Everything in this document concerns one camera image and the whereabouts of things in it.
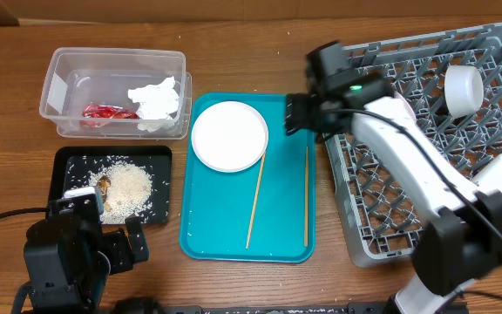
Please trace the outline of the pile of white rice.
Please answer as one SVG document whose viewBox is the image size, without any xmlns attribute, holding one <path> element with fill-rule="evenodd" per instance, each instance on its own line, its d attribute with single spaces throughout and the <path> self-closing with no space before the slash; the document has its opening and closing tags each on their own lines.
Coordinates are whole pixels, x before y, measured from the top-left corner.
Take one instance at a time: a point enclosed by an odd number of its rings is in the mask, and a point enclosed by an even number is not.
<svg viewBox="0 0 502 314">
<path fill-rule="evenodd" d="M 102 176 L 111 180 L 107 190 L 110 212 L 100 216 L 104 225 L 123 224 L 138 216 L 146 224 L 165 224 L 169 216 L 171 158 L 167 155 L 78 155 L 66 162 L 63 190 L 94 186 Z"/>
</svg>

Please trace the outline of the pink bowl with rice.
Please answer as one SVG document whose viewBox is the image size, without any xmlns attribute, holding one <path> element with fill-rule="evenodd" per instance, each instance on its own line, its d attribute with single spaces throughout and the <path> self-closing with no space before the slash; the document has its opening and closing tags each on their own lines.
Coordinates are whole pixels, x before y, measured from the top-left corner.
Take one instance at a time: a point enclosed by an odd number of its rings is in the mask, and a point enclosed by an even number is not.
<svg viewBox="0 0 502 314">
<path fill-rule="evenodd" d="M 407 120 L 409 123 L 415 123 L 417 121 L 416 115 L 413 112 L 412 107 L 404 96 L 398 92 L 394 93 L 393 97 L 393 116 L 399 119 Z"/>
</svg>

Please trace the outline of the small white cup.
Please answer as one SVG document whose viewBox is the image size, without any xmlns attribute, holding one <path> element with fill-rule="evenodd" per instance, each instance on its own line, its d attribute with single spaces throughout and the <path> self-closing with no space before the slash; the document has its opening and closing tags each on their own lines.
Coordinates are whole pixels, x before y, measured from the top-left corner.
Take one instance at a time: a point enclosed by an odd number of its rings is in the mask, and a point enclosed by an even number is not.
<svg viewBox="0 0 502 314">
<path fill-rule="evenodd" d="M 488 165 L 479 171 L 472 179 L 478 190 L 486 195 L 496 191 L 502 193 L 502 154 L 495 157 Z"/>
</svg>

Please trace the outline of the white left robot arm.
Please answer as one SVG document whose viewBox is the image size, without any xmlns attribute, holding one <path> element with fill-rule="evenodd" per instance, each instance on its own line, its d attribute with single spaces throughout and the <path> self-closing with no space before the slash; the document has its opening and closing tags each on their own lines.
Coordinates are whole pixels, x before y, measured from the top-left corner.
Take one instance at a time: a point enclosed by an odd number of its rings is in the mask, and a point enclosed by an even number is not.
<svg viewBox="0 0 502 314">
<path fill-rule="evenodd" d="M 109 276 L 127 272 L 149 258 L 139 218 L 124 229 L 103 232 L 97 222 L 77 216 L 51 217 L 27 230 L 24 260 L 30 280 L 18 290 L 11 311 L 97 313 Z"/>
</svg>

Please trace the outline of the brown food scrap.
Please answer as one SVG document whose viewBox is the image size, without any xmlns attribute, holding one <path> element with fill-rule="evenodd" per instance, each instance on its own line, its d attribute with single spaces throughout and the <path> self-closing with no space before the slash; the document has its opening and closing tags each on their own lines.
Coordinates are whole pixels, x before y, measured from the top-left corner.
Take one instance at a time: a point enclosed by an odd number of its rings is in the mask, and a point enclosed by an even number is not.
<svg viewBox="0 0 502 314">
<path fill-rule="evenodd" d="M 102 196 L 105 212 L 110 212 L 112 209 L 110 204 L 107 202 L 107 190 L 111 186 L 111 180 L 104 175 L 98 179 L 97 186 Z"/>
</svg>

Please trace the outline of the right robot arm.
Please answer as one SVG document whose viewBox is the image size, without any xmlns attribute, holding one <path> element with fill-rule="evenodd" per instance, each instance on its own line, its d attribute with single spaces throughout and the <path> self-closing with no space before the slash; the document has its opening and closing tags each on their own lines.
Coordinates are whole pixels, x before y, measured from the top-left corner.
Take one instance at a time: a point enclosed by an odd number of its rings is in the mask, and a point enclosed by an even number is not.
<svg viewBox="0 0 502 314">
<path fill-rule="evenodd" d="M 502 155 L 483 182 L 466 179 L 417 126 L 410 106 L 378 74 L 313 83 L 286 97 L 287 134 L 351 133 L 411 199 L 424 232 L 411 255 L 415 276 L 387 313 L 436 313 L 502 266 Z"/>
</svg>

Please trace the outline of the large white plate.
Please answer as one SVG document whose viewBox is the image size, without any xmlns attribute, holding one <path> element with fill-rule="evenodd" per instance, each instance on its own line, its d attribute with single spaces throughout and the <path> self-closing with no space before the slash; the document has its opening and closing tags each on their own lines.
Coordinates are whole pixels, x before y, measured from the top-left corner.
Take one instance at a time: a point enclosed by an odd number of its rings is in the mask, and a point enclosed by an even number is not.
<svg viewBox="0 0 502 314">
<path fill-rule="evenodd" d="M 198 159 L 222 173 L 252 167 L 266 152 L 268 126 L 252 106 L 223 101 L 201 113 L 193 124 L 191 144 Z"/>
</svg>

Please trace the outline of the grey-green bowl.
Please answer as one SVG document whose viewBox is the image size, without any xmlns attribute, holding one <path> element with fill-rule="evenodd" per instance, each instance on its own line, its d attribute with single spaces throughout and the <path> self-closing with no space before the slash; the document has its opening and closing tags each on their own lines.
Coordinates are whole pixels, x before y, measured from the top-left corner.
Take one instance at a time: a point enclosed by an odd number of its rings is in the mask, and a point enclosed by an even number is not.
<svg viewBox="0 0 502 314">
<path fill-rule="evenodd" d="M 484 85 L 475 66 L 450 65 L 444 77 L 444 98 L 453 119 L 476 113 L 483 104 Z"/>
</svg>

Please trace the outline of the wooden chopstick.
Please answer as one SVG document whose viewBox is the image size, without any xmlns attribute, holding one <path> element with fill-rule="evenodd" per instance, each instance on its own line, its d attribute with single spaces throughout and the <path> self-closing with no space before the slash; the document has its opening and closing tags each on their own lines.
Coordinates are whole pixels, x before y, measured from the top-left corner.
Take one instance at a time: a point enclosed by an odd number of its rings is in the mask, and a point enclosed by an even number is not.
<svg viewBox="0 0 502 314">
<path fill-rule="evenodd" d="M 263 174 L 265 160 L 266 160 L 266 152 L 261 157 L 260 169 L 259 169 L 259 173 L 258 173 L 258 176 L 257 176 L 256 187 L 255 187 L 255 192 L 254 192 L 254 202 L 253 202 L 252 212 L 251 212 L 251 216 L 250 216 L 250 220 L 249 220 L 249 225 L 248 225 L 248 234 L 247 234 L 247 240 L 246 240 L 246 249 L 249 248 L 250 240 L 251 240 L 251 236 L 252 236 L 252 232 L 253 232 L 254 218 L 255 218 L 256 208 L 257 208 L 257 204 L 258 204 L 259 193 L 260 193 L 260 189 L 261 189 L 261 179 L 262 179 L 262 174 Z"/>
<path fill-rule="evenodd" d="M 305 151 L 305 174 L 304 174 L 304 247 L 309 246 L 309 147 Z"/>
</svg>

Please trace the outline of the red foil snack wrapper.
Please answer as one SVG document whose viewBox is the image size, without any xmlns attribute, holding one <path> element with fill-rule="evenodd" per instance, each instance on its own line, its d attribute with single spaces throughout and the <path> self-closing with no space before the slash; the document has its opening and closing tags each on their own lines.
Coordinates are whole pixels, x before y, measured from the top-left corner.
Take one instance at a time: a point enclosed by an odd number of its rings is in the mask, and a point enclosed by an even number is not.
<svg viewBox="0 0 502 314">
<path fill-rule="evenodd" d="M 90 120 L 81 120 L 81 126 L 88 126 L 92 128 L 102 127 L 107 125 L 107 122 L 98 122 L 92 119 L 138 119 L 139 116 L 136 112 L 127 110 L 120 106 L 108 105 L 88 105 L 82 112 L 84 118 Z"/>
</svg>

